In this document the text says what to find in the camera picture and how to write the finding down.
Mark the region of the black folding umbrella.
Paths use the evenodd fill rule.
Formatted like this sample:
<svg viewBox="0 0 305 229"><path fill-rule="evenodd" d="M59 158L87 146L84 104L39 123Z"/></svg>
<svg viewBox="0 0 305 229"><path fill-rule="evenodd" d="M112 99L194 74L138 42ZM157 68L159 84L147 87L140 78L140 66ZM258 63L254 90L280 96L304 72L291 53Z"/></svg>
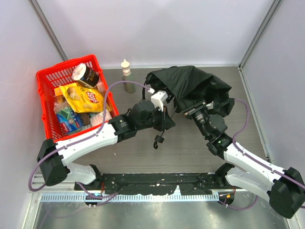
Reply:
<svg viewBox="0 0 305 229"><path fill-rule="evenodd" d="M192 120L211 150L226 150L233 142L226 134L227 125L224 123L224 118L234 106L234 99L229 96L231 86L226 82L195 66L173 66L148 73L145 83L156 91L166 91L178 112L184 112L199 102L213 102L214 109L207 109L205 114L196 112Z"/></svg>

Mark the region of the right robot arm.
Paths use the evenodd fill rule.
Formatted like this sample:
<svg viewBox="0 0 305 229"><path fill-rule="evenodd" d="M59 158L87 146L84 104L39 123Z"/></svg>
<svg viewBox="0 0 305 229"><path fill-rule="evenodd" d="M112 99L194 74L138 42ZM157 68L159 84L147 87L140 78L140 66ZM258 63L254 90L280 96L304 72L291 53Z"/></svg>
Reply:
<svg viewBox="0 0 305 229"><path fill-rule="evenodd" d="M198 103L184 111L208 141L210 152L227 161L218 172L231 186L245 189L267 202L282 217L292 218L305 207L305 183L293 167L284 169L242 147L226 134L224 118L213 114L213 104Z"/></svg>

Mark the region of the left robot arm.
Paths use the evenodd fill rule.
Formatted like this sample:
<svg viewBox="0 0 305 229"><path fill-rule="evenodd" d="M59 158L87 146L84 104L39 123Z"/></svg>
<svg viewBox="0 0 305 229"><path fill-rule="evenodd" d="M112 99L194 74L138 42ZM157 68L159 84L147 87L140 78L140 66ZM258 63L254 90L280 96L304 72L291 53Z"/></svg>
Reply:
<svg viewBox="0 0 305 229"><path fill-rule="evenodd" d="M152 102L141 100L99 129L57 143L47 139L37 156L45 185L54 186L65 180L89 185L98 179L97 168L75 164L74 160L98 148L135 137L140 130L153 128L163 132L172 127L175 127L175 122L166 107L155 107Z"/></svg>

